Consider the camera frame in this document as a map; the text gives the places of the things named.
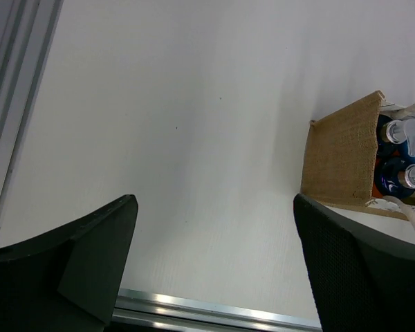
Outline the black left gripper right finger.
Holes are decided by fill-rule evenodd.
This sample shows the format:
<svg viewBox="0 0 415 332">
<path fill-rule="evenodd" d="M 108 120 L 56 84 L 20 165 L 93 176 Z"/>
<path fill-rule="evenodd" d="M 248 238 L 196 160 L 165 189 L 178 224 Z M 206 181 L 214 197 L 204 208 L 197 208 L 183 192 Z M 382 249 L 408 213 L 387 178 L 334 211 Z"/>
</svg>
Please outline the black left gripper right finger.
<svg viewBox="0 0 415 332">
<path fill-rule="evenodd" d="M 297 194 L 293 214 L 323 331 L 415 331 L 415 245 Z"/>
</svg>

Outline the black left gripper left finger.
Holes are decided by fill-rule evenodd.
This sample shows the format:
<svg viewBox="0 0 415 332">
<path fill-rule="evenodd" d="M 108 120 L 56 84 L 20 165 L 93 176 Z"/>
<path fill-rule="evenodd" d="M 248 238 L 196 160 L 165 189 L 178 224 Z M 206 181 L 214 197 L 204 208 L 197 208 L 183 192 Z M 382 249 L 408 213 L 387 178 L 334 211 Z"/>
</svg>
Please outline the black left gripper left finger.
<svg viewBox="0 0 415 332">
<path fill-rule="evenodd" d="M 0 331 L 103 331 L 133 238 L 132 194 L 0 248 Z"/>
</svg>

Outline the dark blue pump bottle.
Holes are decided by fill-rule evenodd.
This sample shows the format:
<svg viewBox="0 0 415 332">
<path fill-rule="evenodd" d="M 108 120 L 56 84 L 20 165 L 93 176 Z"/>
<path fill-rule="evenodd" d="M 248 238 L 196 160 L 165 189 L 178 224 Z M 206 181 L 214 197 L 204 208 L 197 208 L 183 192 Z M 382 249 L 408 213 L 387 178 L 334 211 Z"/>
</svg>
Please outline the dark blue pump bottle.
<svg viewBox="0 0 415 332">
<path fill-rule="evenodd" d="M 382 160 L 375 169 L 374 184 L 383 196 L 410 197 L 415 192 L 415 164 L 399 156 Z"/>
</svg>

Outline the light blue pump bottle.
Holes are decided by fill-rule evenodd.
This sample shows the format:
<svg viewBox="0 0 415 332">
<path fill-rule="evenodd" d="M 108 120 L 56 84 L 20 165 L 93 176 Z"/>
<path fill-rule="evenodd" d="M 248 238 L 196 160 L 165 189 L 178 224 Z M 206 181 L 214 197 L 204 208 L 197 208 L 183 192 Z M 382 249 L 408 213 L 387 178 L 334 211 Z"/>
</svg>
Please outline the light blue pump bottle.
<svg viewBox="0 0 415 332">
<path fill-rule="evenodd" d="M 407 155 L 415 157 L 415 118 L 392 120 L 384 126 L 385 139 L 394 145 L 406 143 Z"/>
</svg>

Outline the jute canvas tote bag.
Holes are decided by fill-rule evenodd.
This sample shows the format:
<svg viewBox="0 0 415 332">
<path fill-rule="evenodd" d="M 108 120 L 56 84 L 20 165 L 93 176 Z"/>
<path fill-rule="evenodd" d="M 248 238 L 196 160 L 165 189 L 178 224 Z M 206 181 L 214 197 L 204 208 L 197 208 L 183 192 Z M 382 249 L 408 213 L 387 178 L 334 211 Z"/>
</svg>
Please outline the jute canvas tote bag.
<svg viewBox="0 0 415 332">
<path fill-rule="evenodd" d="M 374 91 L 310 123 L 300 192 L 332 208 L 406 220 L 415 230 L 415 206 L 372 195 L 384 101 L 382 91 Z"/>
</svg>

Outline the aluminium corner frame post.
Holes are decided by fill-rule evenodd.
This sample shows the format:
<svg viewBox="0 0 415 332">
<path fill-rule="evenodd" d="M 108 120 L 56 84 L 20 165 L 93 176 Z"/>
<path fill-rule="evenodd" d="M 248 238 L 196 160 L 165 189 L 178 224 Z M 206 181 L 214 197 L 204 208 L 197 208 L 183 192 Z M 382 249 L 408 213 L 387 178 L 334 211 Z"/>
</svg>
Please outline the aluminium corner frame post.
<svg viewBox="0 0 415 332">
<path fill-rule="evenodd" d="M 0 1 L 0 218 L 62 4 Z"/>
</svg>

